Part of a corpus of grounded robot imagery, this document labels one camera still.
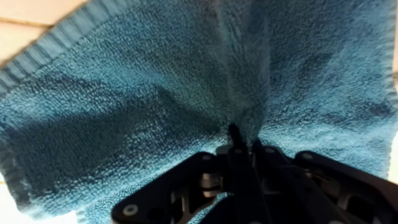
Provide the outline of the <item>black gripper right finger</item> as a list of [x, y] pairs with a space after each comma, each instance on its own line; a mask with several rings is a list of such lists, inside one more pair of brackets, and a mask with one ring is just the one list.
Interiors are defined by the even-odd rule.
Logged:
[[322, 191], [279, 148], [253, 145], [253, 156], [271, 199], [275, 224], [328, 224], [332, 204]]

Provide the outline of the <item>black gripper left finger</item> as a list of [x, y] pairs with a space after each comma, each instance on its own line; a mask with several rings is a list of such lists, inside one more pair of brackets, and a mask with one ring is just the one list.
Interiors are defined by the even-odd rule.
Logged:
[[230, 149], [228, 161], [231, 174], [231, 193], [235, 199], [238, 224], [266, 224], [264, 202], [249, 151], [236, 125], [228, 127]]

